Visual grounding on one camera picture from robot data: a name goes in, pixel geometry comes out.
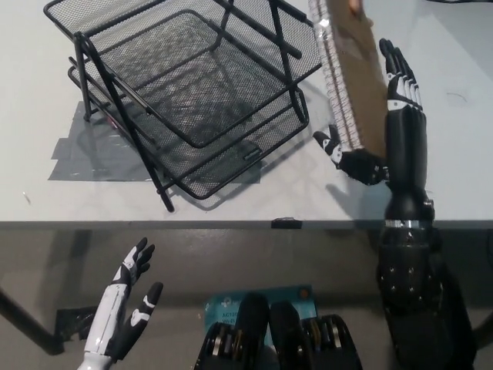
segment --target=white robotic hand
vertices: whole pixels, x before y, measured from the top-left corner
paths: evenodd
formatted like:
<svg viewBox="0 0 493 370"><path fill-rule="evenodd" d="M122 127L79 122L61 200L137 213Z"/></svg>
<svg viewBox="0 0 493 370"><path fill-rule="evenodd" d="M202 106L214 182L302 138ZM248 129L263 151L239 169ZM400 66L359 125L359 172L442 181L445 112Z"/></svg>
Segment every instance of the white robotic hand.
<svg viewBox="0 0 493 370"><path fill-rule="evenodd" d="M106 287L92 322L84 348L84 362L79 370L108 369L125 358L143 333L163 284L155 283L125 324L123 319L132 286L142 273L149 270L154 249L154 245L147 246L147 239L143 238L126 256L112 283Z"/></svg>
<svg viewBox="0 0 493 370"><path fill-rule="evenodd" d="M335 125L329 125L325 131L315 132L314 139L330 157L335 167L344 171L351 179L365 185L375 185L387 179L387 168L382 159L371 156L366 150L342 150Z"/></svg>

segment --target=robotic arm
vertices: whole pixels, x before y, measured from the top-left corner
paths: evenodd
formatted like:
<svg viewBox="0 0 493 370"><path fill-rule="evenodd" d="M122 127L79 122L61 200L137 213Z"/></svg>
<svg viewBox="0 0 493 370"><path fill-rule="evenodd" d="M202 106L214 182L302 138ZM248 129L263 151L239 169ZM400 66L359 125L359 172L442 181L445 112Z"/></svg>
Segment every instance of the robotic arm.
<svg viewBox="0 0 493 370"><path fill-rule="evenodd" d="M143 238L126 256L99 302L79 370L107 370L123 360L143 333L163 284L155 283L125 324L126 302L140 275L149 270L154 245Z"/></svg>
<svg viewBox="0 0 493 370"><path fill-rule="evenodd" d="M472 369L477 346L457 281L441 256L427 175L426 115L417 80L401 50L379 43L388 89L387 162L365 151L343 153L335 127L314 137L337 169L367 185L385 181L392 195L378 248L377 282L401 366Z"/></svg>

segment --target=brown cardboard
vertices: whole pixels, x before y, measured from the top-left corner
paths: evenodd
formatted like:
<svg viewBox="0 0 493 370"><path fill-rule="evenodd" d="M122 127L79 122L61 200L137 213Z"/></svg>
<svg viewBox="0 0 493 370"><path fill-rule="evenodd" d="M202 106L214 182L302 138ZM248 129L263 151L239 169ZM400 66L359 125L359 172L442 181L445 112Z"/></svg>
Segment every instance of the brown cardboard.
<svg viewBox="0 0 493 370"><path fill-rule="evenodd" d="M363 147L385 157L387 87L378 61L371 21L356 17L347 0L326 0L334 41L354 121Z"/></svg>

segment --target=white table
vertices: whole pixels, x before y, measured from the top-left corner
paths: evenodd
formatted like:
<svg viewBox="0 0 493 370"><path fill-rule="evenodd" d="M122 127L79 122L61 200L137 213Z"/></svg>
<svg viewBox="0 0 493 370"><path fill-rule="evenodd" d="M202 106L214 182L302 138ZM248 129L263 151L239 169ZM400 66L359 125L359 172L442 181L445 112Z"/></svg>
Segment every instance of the white table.
<svg viewBox="0 0 493 370"><path fill-rule="evenodd" d="M349 181L311 139L330 121L321 71L303 84L310 128L268 157L277 165L260 184L225 199L228 186L205 210L174 188L176 212L168 213L150 182L48 181L53 149L67 137L82 97L66 75L73 46L43 15L45 2L3 2L0 12L0 227L270 227L274 219L292 217L303 227L330 228L381 220L385 186ZM290 2L308 13L308 0ZM489 227L493 4L365 3L375 37L401 47L421 86L427 188L437 222ZM290 155L280 158L282 153Z"/></svg>

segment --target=gray floor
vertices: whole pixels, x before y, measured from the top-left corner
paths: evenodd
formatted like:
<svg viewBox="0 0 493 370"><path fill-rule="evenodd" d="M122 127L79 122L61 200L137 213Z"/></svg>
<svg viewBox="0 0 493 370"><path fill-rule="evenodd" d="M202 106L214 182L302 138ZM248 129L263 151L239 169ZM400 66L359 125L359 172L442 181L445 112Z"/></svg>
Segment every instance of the gray floor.
<svg viewBox="0 0 493 370"><path fill-rule="evenodd" d="M365 233L286 230L0 232L0 285L47 328L58 308L97 304L128 249L142 236L156 244L153 266L132 292L130 308L154 281L159 308L119 369L192 368L203 340L202 303L212 294L309 283L319 312L347 322L365 370L397 368L374 283L376 254ZM493 309L487 235L445 234L445 254L479 324ZM1 369L76 369L83 343L49 357L0 318ZM491 368L493 346L476 369Z"/></svg>

